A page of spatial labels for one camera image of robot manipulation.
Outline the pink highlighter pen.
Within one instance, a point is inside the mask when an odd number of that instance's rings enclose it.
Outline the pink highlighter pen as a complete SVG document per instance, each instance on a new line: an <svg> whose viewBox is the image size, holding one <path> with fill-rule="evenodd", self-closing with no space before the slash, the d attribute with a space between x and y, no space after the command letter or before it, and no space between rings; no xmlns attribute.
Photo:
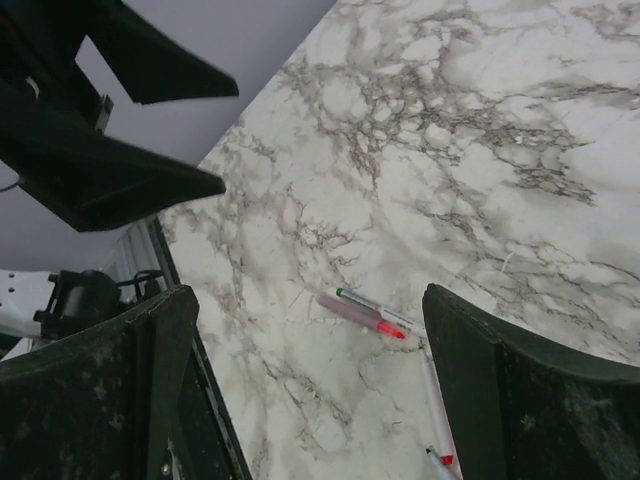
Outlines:
<svg viewBox="0 0 640 480"><path fill-rule="evenodd" d="M372 314L366 313L364 310L352 307L351 305L331 297L326 294L320 294L316 297L316 301L322 307L336 313L337 315L349 319L360 325L377 331L380 334L404 340L405 334L396 327L386 323L380 317L374 317Z"/></svg>

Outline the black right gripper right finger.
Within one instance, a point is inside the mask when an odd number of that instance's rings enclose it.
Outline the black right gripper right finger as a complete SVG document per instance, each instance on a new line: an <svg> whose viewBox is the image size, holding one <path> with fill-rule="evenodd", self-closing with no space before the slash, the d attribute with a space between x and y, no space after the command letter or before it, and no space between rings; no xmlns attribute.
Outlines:
<svg viewBox="0 0 640 480"><path fill-rule="evenodd" d="M636 479L639 369L556 343L443 286L424 323L466 479Z"/></svg>

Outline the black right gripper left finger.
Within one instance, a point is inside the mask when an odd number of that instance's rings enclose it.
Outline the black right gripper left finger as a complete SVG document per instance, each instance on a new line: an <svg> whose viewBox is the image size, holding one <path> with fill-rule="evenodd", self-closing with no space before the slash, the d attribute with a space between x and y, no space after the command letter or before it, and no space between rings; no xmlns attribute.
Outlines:
<svg viewBox="0 0 640 480"><path fill-rule="evenodd" d="M158 478L198 312L179 285L2 362L2 478Z"/></svg>

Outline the white pen red end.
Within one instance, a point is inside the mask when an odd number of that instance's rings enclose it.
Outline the white pen red end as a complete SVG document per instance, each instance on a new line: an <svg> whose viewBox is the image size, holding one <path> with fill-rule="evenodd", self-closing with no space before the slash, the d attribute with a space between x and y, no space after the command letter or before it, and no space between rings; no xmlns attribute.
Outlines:
<svg viewBox="0 0 640 480"><path fill-rule="evenodd" d="M441 457L442 462L449 466L459 479L461 479L460 465L441 395L435 364L431 356L425 351L422 351L421 359L423 361L428 405L435 432L435 444L430 446L436 450L438 455Z"/></svg>

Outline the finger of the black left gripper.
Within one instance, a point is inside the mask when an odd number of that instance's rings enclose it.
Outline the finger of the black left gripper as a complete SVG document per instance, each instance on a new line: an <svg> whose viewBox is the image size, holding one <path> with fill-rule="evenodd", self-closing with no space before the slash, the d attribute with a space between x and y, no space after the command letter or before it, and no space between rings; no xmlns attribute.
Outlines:
<svg viewBox="0 0 640 480"><path fill-rule="evenodd" d="M117 229L226 190L217 175L99 134L7 83L1 160L25 192L79 232Z"/></svg>
<svg viewBox="0 0 640 480"><path fill-rule="evenodd" d="M174 42L121 1L81 1L87 35L136 103L237 97L234 78Z"/></svg>

